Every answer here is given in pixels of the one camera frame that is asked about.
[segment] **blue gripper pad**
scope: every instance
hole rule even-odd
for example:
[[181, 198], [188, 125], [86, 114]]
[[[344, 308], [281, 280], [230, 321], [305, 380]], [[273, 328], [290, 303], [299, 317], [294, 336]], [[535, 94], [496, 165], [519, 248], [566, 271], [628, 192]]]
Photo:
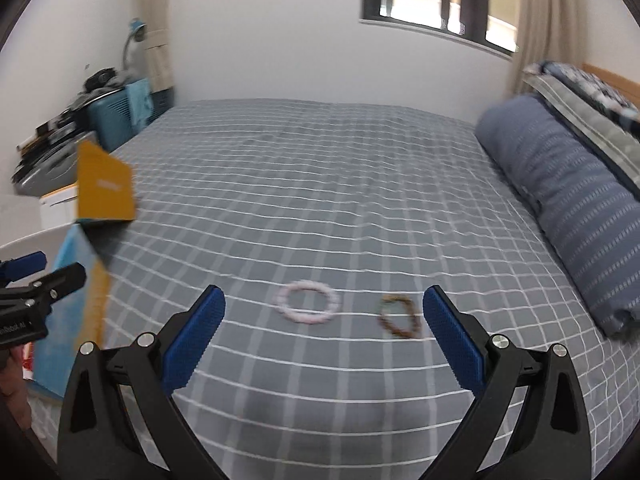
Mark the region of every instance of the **blue gripper pad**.
[[17, 282], [36, 272], [44, 270], [47, 266], [47, 257], [41, 251], [27, 254], [15, 260], [7, 260], [0, 264], [0, 280]]
[[190, 318], [162, 358], [162, 389], [168, 396], [187, 385], [225, 317], [225, 295], [222, 290], [217, 287], [207, 289], [191, 307], [189, 314]]
[[422, 298], [424, 319], [442, 348], [461, 388], [478, 397], [484, 391], [484, 357], [462, 325], [457, 311], [439, 286], [430, 286]]

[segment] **brown bracelet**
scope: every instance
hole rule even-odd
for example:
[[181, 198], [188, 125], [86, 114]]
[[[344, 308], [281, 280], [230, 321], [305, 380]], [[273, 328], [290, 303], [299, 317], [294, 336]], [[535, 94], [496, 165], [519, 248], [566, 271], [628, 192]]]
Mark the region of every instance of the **brown bracelet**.
[[[404, 310], [411, 317], [411, 330], [402, 329], [393, 323], [391, 323], [385, 313], [385, 305], [388, 303], [402, 303]], [[414, 339], [420, 336], [420, 319], [415, 311], [414, 302], [407, 296], [393, 296], [391, 294], [385, 294], [380, 301], [380, 312], [378, 314], [378, 320], [380, 324], [389, 330], [396, 337], [402, 337], [404, 339]]]

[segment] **blue pillowcase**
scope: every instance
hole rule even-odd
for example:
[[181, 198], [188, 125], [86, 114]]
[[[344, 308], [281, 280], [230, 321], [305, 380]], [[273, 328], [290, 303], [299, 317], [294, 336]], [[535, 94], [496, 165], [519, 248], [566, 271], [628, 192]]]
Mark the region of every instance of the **blue pillowcase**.
[[640, 319], [640, 203], [538, 96], [489, 110], [476, 137], [531, 206], [606, 335]]

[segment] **gray checkered bedsheet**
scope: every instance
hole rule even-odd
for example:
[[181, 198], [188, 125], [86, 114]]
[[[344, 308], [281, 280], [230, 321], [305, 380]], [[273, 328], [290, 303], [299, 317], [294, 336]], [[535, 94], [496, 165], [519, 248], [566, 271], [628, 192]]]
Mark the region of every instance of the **gray checkered bedsheet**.
[[[113, 275], [107, 346], [157, 331], [209, 283], [224, 290], [225, 320], [174, 397], [231, 478], [418, 478], [472, 396], [425, 324], [420, 339], [393, 338], [376, 313], [382, 294], [420, 304], [435, 283], [490, 333], [567, 346], [594, 474], [638, 421], [638, 343], [601, 338], [469, 124], [399, 107], [197, 102], [116, 154], [135, 168], [140, 202], [135, 222], [98, 243]], [[272, 299], [296, 280], [333, 287], [338, 316], [284, 319]], [[290, 301], [312, 311], [324, 299]], [[36, 430], [54, 438], [57, 409], [33, 405]]]

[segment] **human hand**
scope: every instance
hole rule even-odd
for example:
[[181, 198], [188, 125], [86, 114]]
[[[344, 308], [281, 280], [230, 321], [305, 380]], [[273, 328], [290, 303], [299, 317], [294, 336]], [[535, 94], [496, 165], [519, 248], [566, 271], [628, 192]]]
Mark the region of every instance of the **human hand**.
[[22, 349], [23, 346], [11, 348], [6, 368], [0, 371], [0, 397], [20, 428], [28, 430], [31, 427], [31, 407], [27, 400], [27, 383], [22, 378]]

